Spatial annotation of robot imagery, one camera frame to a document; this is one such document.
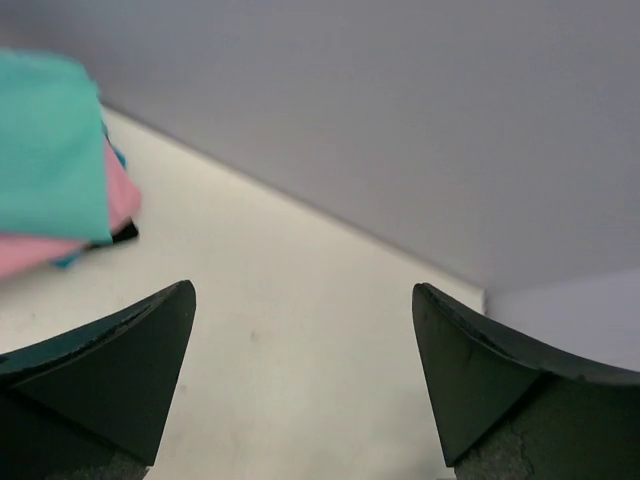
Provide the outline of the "teal t shirt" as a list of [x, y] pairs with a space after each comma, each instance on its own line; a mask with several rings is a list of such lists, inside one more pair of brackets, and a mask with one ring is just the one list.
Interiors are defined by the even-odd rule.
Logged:
[[109, 239], [99, 96], [74, 60], [2, 49], [2, 232]]

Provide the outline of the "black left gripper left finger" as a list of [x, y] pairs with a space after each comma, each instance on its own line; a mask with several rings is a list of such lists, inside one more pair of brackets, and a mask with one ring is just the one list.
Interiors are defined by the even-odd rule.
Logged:
[[4, 479], [142, 479], [196, 312], [189, 280], [1, 356]]

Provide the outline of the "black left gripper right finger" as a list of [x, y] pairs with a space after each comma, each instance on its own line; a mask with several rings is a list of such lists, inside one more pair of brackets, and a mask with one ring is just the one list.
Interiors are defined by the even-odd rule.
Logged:
[[456, 478], [638, 478], [638, 372], [547, 345], [428, 283], [414, 286], [412, 315]]

